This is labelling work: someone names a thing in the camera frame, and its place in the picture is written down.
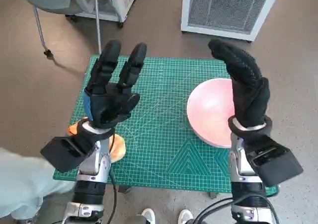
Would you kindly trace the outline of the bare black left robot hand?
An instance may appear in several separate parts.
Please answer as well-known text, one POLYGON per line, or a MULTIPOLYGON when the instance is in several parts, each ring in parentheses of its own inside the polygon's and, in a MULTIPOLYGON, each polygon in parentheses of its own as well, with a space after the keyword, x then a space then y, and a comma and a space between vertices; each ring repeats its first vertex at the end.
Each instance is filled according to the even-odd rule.
POLYGON ((110 129, 127 120, 140 101, 140 94, 133 93, 132 87, 144 66, 147 45, 139 43, 134 47, 124 63, 118 82, 114 83, 110 79, 118 65, 120 50, 118 40, 111 40, 105 45, 84 89, 84 110, 95 128, 110 129))

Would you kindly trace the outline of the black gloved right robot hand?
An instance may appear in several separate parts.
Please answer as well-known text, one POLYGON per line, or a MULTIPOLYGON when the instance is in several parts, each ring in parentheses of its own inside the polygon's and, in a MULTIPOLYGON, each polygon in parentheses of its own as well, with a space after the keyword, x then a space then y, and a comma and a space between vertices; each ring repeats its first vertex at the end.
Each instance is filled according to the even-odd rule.
POLYGON ((232 79, 235 117, 245 128, 265 124, 270 98, 269 81, 248 52, 219 39, 208 43, 215 59, 226 64, 232 79))

